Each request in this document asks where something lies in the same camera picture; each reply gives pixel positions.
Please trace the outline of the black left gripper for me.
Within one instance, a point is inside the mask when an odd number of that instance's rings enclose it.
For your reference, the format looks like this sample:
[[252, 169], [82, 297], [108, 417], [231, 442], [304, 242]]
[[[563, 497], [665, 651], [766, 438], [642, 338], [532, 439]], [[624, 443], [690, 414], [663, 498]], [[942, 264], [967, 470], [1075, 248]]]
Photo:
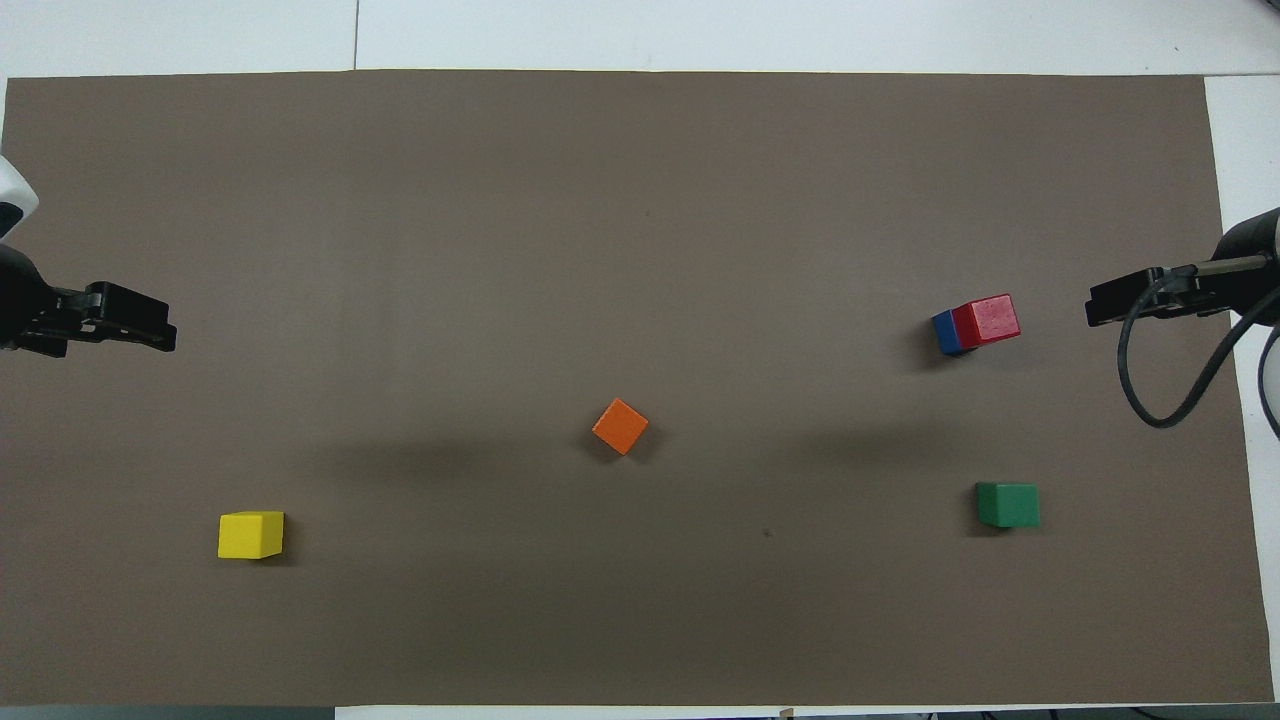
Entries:
[[[169, 305], [105, 281], [87, 286], [84, 342], [141, 345], [174, 352], [177, 328], [168, 320]], [[19, 250], [1, 246], [1, 350], [26, 350], [46, 357], [65, 357], [78, 320], [63, 316], [81, 296], [78, 290], [50, 286]]]

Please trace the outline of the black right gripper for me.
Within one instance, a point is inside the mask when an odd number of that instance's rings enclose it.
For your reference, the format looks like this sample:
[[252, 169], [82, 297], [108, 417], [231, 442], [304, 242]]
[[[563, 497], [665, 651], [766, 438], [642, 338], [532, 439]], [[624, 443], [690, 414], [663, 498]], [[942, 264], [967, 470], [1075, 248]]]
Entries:
[[1277, 290], [1277, 219], [1279, 208], [1275, 208], [1225, 232], [1213, 252], [1215, 260], [1262, 255], [1267, 258], [1267, 264], [1261, 269], [1221, 275], [1219, 295], [1201, 284], [1198, 266], [1149, 266], [1093, 286], [1084, 302], [1088, 325], [1121, 323], [1135, 304], [1140, 306], [1138, 319], [1211, 316], [1226, 310], [1244, 316]]

